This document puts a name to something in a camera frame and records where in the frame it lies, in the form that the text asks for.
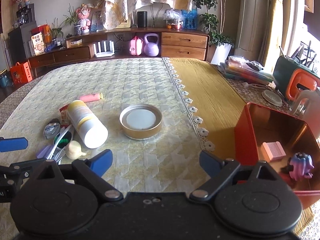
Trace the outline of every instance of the wooden drawer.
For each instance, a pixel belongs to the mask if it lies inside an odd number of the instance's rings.
[[[42,54],[29,58],[30,67],[42,67],[46,65],[54,64],[53,53]]]
[[[53,55],[56,63],[91,59],[89,47],[64,49],[54,52]]]
[[[161,57],[191,57],[204,60],[205,49],[162,45]]]
[[[186,46],[205,49],[207,47],[207,36],[184,33],[162,33],[161,45]]]

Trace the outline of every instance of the pink tube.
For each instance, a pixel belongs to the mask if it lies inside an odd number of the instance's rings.
[[[97,101],[103,99],[103,94],[102,93],[96,93],[96,94],[92,94],[92,95],[85,95],[85,96],[80,96],[79,100],[83,101],[83,102],[92,102],[92,101]]]

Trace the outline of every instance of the beige toy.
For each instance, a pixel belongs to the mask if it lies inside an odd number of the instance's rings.
[[[81,151],[81,145],[77,141],[71,141],[66,146],[66,156],[71,160],[76,160],[86,153]]]

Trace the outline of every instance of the screw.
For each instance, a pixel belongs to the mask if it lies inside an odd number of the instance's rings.
[[[202,190],[202,189],[197,189],[192,194],[193,194],[193,196],[195,196],[197,198],[206,198],[209,195],[208,192],[206,192],[205,190]]]
[[[157,197],[155,197],[155,198],[152,199],[152,202],[154,202],[154,203],[157,203],[157,202],[160,202],[160,201],[161,201],[161,199],[160,199],[160,198],[157,198]]]
[[[150,205],[150,204],[152,204],[152,201],[150,199],[144,199],[143,203],[146,205]]]
[[[104,193],[104,195],[105,195],[106,197],[108,197],[108,198],[118,198],[118,197],[120,197],[120,192],[117,191],[117,190],[112,189],[112,190],[107,190],[107,191]]]

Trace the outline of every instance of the cylindrical speaker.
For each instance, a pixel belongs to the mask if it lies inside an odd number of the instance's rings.
[[[138,27],[148,26],[148,12],[146,11],[137,12],[137,25]]]

